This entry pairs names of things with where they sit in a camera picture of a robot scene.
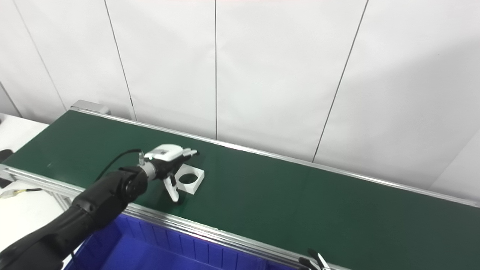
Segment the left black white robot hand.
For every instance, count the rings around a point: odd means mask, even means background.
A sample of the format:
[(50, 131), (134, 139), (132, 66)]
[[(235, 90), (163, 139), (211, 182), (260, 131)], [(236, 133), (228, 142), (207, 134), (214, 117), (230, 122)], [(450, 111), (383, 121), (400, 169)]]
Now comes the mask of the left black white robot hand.
[(144, 154), (139, 166), (147, 175), (147, 181), (161, 180), (173, 201), (181, 204), (176, 173), (185, 161), (199, 155), (196, 149), (182, 148), (179, 145), (163, 144)]

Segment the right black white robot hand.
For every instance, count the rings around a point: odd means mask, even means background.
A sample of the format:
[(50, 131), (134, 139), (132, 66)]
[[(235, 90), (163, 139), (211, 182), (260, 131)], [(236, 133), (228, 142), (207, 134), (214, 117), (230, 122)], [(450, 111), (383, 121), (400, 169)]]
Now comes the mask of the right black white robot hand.
[(300, 263), (299, 270), (331, 270), (331, 267), (323, 258), (323, 256), (312, 248), (307, 249), (307, 253), (313, 260), (305, 257), (299, 257), (298, 263)]

